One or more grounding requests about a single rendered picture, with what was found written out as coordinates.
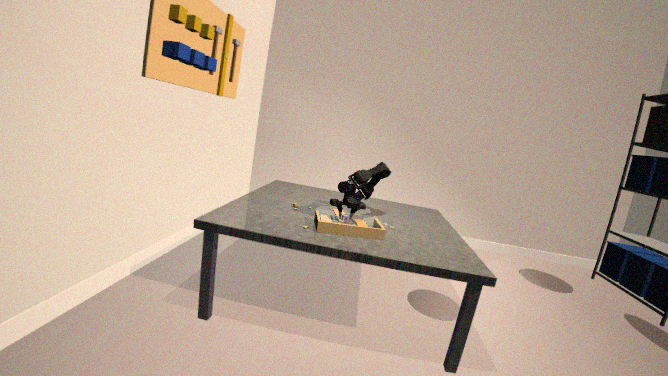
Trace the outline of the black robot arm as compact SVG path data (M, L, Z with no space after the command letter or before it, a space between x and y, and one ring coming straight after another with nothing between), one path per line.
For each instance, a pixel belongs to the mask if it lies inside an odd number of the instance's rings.
M385 177L387 178L390 175L391 175L391 170L383 162L379 163L377 166L369 170L364 170L364 169L360 171L358 170L355 173L351 174L350 176L348 176L349 178L348 181L343 181L338 184L338 190L341 193L356 192L356 189L358 189L359 191L355 193L356 196L352 195L352 197L348 197L349 195L346 195L344 199L344 204L346 204L349 209L357 208L357 206L361 204L361 200L363 198L367 200L372 195L374 191L374 186L381 179ZM370 178L372 179L369 182L367 182ZM363 193L360 191L360 189Z

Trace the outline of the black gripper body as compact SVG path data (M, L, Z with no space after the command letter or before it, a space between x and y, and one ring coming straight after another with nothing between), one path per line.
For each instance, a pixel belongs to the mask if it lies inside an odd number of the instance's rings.
M356 196L355 193L356 193L356 192L346 192L346 193L344 193L343 201L339 201L338 199L333 199L333 198L331 198L331 199L330 199L330 204L331 204L332 206L342 207L342 205L346 205L346 204L344 204L345 196L346 196L346 195L349 195L348 197L352 197L352 195ZM363 202L361 202L361 204L360 204L359 206L357 206L357 208L355 208L355 209L359 209L359 208L365 210L365 209L366 209L366 205L365 205Z

